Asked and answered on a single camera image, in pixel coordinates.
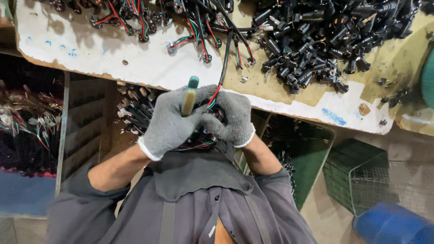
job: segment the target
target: hand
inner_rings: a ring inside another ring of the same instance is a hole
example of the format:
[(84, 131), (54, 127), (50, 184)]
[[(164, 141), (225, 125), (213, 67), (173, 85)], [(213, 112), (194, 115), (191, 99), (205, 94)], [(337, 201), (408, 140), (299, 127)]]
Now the hand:
[(236, 148), (245, 147), (255, 134), (255, 128), (250, 123), (249, 99), (243, 95), (220, 91), (216, 104), (224, 110), (227, 125), (223, 125), (211, 114), (203, 114), (201, 120), (206, 130), (219, 139), (233, 143)]
[[(196, 103), (212, 96), (216, 85), (196, 89)], [(157, 98), (154, 114), (145, 134), (139, 137), (140, 149), (152, 160), (159, 161), (163, 155), (186, 141), (200, 123), (207, 105), (193, 110), (187, 117), (181, 116), (181, 106), (187, 87), (164, 93)]]

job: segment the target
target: green bin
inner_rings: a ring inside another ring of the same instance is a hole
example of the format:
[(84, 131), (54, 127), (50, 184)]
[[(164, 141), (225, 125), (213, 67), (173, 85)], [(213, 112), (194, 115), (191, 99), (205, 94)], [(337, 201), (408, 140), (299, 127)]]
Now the green bin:
[[(252, 122), (255, 125), (256, 134), (259, 137), (262, 137), (271, 115), (273, 114), (252, 109)], [(296, 182), (296, 187), (294, 188), (294, 201), (299, 211), (302, 209), (310, 190), (313, 188), (321, 172), (322, 166), (324, 165), (325, 159), (329, 154), (336, 136), (335, 130), (330, 127), (319, 123), (305, 122), (314, 124), (316, 127), (312, 127), (312, 130), (308, 132), (308, 137), (310, 138), (301, 143), (299, 146), (300, 150), (291, 152), (292, 164), (296, 170), (296, 173), (293, 175)], [(318, 140), (318, 138), (325, 139), (327, 143)], [(245, 175), (249, 173), (246, 160), (241, 150), (236, 151), (234, 164)]]

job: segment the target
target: blue container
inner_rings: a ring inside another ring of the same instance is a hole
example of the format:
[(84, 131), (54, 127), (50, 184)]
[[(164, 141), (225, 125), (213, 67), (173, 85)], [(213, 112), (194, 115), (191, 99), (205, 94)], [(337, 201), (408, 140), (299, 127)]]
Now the blue container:
[(377, 204), (353, 228), (368, 244), (434, 244), (434, 223), (394, 203)]

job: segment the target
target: wire bundle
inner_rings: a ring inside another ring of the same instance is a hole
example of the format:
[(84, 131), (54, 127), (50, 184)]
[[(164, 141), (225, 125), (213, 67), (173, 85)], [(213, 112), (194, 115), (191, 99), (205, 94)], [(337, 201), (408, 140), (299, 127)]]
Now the wire bundle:
[[(151, 121), (157, 97), (163, 91), (136, 85), (120, 86), (118, 91), (124, 96), (122, 102), (118, 104), (118, 116), (127, 124), (121, 133), (144, 134)], [(224, 122), (224, 111), (215, 106), (215, 98), (211, 99), (210, 102), (206, 112), (213, 114), (220, 121)], [(196, 128), (191, 137), (181, 146), (173, 149), (173, 151), (207, 150), (213, 148), (216, 142), (217, 139), (214, 136), (203, 127), (200, 127)]]
[(61, 101), (40, 93), (2, 94), (0, 169), (23, 176), (55, 177)]
[(291, 176), (293, 195), (296, 182), (292, 176), (295, 174), (296, 168), (292, 165), (292, 158), (305, 153), (306, 144), (302, 142), (307, 139), (315, 139), (328, 143), (328, 140), (321, 138), (322, 135), (318, 134), (317, 131), (316, 125), (274, 114), (271, 116), (262, 136), (262, 141), (270, 148)]

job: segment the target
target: metal terminal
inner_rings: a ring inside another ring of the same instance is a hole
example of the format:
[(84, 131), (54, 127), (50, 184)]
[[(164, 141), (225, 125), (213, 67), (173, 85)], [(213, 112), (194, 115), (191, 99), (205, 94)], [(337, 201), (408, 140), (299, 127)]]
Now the metal terminal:
[(240, 81), (241, 81), (242, 83), (246, 83), (246, 81), (247, 81), (248, 79), (249, 79), (248, 77), (246, 77), (246, 76), (242, 76)]
[(247, 58), (247, 61), (249, 62), (250, 66), (254, 66), (256, 64), (256, 60), (252, 61), (252, 58)]
[(381, 84), (381, 85), (384, 85), (384, 84), (386, 84), (386, 82), (388, 82), (388, 81), (389, 81), (389, 80), (386, 79), (386, 78), (381, 78), (381, 79), (377, 80), (377, 83), (378, 83), (378, 84)]

